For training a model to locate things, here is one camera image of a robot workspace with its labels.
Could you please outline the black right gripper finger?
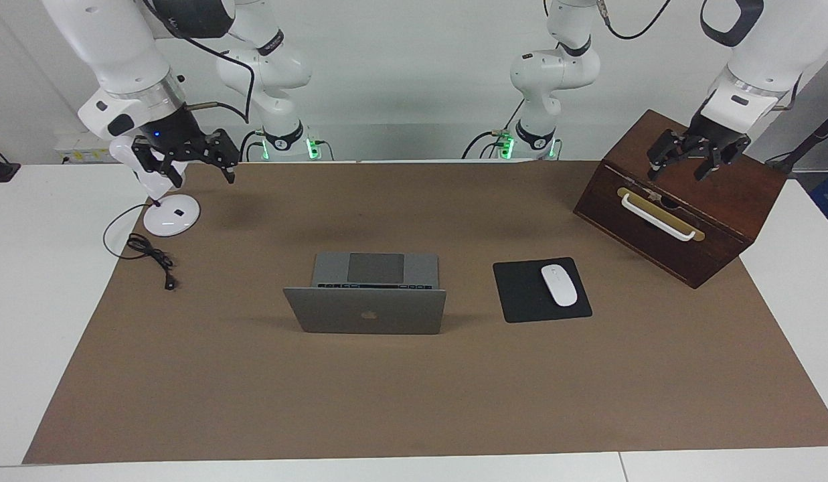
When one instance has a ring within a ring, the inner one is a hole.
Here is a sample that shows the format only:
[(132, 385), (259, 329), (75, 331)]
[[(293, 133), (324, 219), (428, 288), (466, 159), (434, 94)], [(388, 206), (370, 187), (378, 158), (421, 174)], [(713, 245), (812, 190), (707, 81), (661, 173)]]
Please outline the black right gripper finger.
[(148, 139), (133, 139), (132, 156), (132, 169), (145, 189), (181, 189), (183, 167), (180, 171), (175, 163), (166, 161)]
[(229, 184), (234, 183), (234, 168), (240, 162), (240, 150), (224, 129), (215, 129), (208, 135), (208, 159), (208, 163), (217, 167)]

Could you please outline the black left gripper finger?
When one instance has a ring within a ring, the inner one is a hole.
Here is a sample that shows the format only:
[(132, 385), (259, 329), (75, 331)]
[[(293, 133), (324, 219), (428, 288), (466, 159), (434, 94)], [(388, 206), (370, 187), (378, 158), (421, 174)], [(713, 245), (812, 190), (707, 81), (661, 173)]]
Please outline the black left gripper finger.
[(722, 148), (709, 140), (702, 141), (699, 151), (704, 156), (704, 161), (695, 170), (695, 180), (701, 182), (722, 165), (731, 165), (743, 155), (750, 144), (751, 138), (748, 135), (743, 135), (734, 143)]
[(673, 129), (665, 129), (647, 150), (650, 168), (647, 177), (655, 182), (670, 164), (684, 161), (687, 155), (683, 149), (686, 137)]

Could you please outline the grey laptop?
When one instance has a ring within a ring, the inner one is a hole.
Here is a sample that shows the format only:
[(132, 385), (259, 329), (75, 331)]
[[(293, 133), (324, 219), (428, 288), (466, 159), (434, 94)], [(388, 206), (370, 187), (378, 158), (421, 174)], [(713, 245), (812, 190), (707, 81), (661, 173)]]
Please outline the grey laptop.
[(310, 286), (283, 293), (309, 333), (438, 335), (446, 303), (431, 253), (322, 251)]

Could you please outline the dark wooden box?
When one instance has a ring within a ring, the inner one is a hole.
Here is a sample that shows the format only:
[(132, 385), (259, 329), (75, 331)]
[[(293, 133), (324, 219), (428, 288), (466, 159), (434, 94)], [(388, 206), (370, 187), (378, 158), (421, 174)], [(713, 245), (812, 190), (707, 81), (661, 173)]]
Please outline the dark wooden box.
[[(650, 181), (647, 150), (665, 129), (683, 126), (646, 110), (603, 157), (574, 213), (636, 251), (686, 286), (701, 287), (756, 241), (786, 183), (786, 175), (743, 156), (695, 180), (702, 159), (669, 165)], [(635, 216), (621, 196), (695, 239), (682, 242)]]

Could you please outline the white desk lamp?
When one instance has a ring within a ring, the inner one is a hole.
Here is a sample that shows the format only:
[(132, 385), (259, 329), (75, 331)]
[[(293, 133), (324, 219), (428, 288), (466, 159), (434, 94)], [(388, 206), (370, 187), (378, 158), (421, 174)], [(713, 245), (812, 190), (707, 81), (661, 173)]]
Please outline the white desk lamp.
[[(132, 141), (144, 139), (141, 135), (120, 135), (110, 142), (110, 154), (132, 169)], [(176, 167), (186, 170), (187, 162), (176, 161)], [(200, 217), (199, 202), (190, 195), (170, 194), (178, 189), (145, 189), (153, 205), (147, 208), (143, 223), (145, 229), (156, 237), (174, 237), (193, 226)]]

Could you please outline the white power strip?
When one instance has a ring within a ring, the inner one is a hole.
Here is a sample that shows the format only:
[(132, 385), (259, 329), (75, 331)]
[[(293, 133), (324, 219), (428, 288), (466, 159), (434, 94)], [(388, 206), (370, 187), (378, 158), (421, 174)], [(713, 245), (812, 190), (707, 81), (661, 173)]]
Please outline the white power strip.
[(60, 135), (54, 146), (62, 164), (114, 164), (110, 143), (90, 132)]

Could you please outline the black stand pole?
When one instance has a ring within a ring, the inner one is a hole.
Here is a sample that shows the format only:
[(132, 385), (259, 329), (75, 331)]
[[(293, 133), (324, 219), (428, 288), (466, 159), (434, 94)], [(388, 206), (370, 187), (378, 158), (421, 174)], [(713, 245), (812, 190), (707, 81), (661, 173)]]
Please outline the black stand pole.
[(799, 146), (795, 149), (781, 153), (781, 155), (772, 156), (767, 159), (764, 164), (774, 170), (786, 173), (787, 175), (793, 171), (797, 162), (800, 161), (807, 153), (814, 149), (817, 145), (828, 139), (828, 118), (826, 118), (821, 125), (816, 128)]

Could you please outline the white computer mouse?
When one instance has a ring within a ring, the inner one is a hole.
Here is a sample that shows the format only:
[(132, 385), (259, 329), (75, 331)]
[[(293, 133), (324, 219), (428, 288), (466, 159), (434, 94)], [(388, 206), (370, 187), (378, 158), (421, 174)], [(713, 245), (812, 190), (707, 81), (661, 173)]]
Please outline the white computer mouse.
[(560, 264), (549, 264), (540, 269), (542, 280), (555, 304), (568, 307), (577, 303), (578, 294), (569, 272)]

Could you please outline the black mouse pad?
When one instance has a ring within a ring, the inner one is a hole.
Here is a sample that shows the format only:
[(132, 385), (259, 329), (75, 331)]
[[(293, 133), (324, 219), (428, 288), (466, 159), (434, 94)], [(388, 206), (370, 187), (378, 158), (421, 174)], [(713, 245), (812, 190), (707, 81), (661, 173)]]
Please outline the black mouse pad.
[[(575, 305), (560, 307), (555, 304), (540, 274), (542, 266), (549, 264), (560, 264), (569, 272), (578, 294)], [(593, 308), (573, 258), (497, 262), (491, 268), (497, 284), (503, 318), (508, 323), (557, 321), (593, 315)]]

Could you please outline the brown table mat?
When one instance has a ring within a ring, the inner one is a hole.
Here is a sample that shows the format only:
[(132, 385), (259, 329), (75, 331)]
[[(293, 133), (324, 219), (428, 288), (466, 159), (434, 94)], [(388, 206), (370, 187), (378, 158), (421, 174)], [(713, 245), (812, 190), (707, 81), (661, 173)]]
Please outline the brown table mat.
[[(698, 289), (573, 214), (591, 162), (191, 165), (175, 260), (118, 262), (30, 464), (828, 446), (743, 264)], [(429, 252), (438, 335), (304, 332), (319, 251)], [(494, 263), (574, 259), (586, 318), (508, 323)]]

